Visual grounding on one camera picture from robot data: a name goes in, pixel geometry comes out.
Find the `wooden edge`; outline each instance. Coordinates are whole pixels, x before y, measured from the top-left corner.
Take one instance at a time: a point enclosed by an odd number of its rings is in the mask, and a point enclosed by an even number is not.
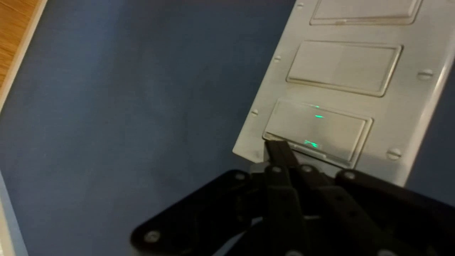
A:
[[[39,22],[40,22],[40,18],[43,15],[46,4],[47,4],[47,0],[39,0],[37,1],[36,9],[35,9],[35,12],[33,12],[33,15],[32,15],[32,18],[29,21],[29,25],[28,25],[28,28],[25,31],[25,35],[23,35],[22,41],[20,41],[20,45],[18,46],[16,55],[15,55],[15,58],[12,61],[12,65],[10,65],[10,68],[9,68],[9,70],[8,70],[6,76],[5,76],[5,80],[3,80],[3,83],[0,86],[0,112],[2,112],[3,105],[6,102],[6,98],[8,98],[8,95],[9,95],[9,92],[12,89],[12,85],[15,82],[15,78],[16,78],[18,70],[20,68],[20,63],[25,59],[28,48],[29,48],[30,42],[32,42],[33,34],[39,26]]]

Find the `white panel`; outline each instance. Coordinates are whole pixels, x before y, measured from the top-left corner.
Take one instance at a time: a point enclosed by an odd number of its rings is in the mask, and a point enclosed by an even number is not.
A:
[[[438,103],[453,69],[455,56],[454,0],[417,1],[416,11],[419,9],[419,14],[410,25],[312,25],[310,21],[322,2],[323,1],[319,0],[299,0],[296,2],[234,150],[254,162],[268,160],[268,154],[265,153],[265,137],[268,137],[269,133],[266,132],[266,127],[271,116],[275,115],[273,112],[278,99],[312,102],[320,105],[323,109],[335,109],[335,112],[342,112],[345,115],[374,119],[369,136],[363,143],[356,169],[397,184],[404,184],[413,169],[413,163],[433,117],[436,105]],[[397,11],[399,14],[406,9],[400,6],[400,0],[396,0],[394,2],[397,4],[397,9],[400,9]],[[337,52],[335,48],[339,43],[332,43],[335,41],[370,45],[379,48],[379,52],[392,52],[392,49],[383,48],[403,45],[403,51],[400,52],[400,59],[394,66],[384,95],[372,96],[340,89],[328,89],[322,86],[323,82],[313,82],[312,85],[303,85],[301,83],[302,80],[299,83],[295,80],[291,82],[292,79],[289,79],[289,75],[296,56],[320,55],[299,52],[302,49],[302,42],[308,41],[333,45],[328,46],[328,51],[323,53],[325,59],[330,59],[333,51]],[[310,75],[295,76],[326,82],[335,80],[318,70],[308,73]],[[332,174],[340,169],[340,166],[328,163],[328,160],[319,160],[315,156],[309,156],[308,152],[296,153],[302,163],[310,162]]]
[[[291,82],[383,95],[401,46],[305,41],[289,72]]]
[[[340,113],[319,105],[279,100],[265,136],[286,139],[296,150],[353,167],[370,123],[372,119]]]
[[[320,0],[312,24],[410,24],[420,0]]]

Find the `rectangular button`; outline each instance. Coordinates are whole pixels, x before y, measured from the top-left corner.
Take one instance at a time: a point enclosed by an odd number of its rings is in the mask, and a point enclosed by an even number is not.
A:
[[[382,96],[400,53],[401,45],[305,41],[288,80]]]
[[[292,142],[293,147],[345,167],[353,167],[372,119],[316,105],[279,100],[266,133]]]
[[[411,24],[421,0],[320,0],[312,24]]]

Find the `green light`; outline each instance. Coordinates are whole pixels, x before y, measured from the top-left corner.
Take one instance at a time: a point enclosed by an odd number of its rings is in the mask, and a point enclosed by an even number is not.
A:
[[[310,140],[310,139],[305,139],[303,144],[309,144],[309,146],[316,147],[316,149],[319,147],[319,143],[315,142],[315,140]]]

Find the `black mechanical arm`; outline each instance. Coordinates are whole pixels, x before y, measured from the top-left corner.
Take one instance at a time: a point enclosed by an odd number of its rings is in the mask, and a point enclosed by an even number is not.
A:
[[[144,254],[455,256],[455,208],[346,169],[335,179],[268,140],[262,173],[229,170],[138,226]]]

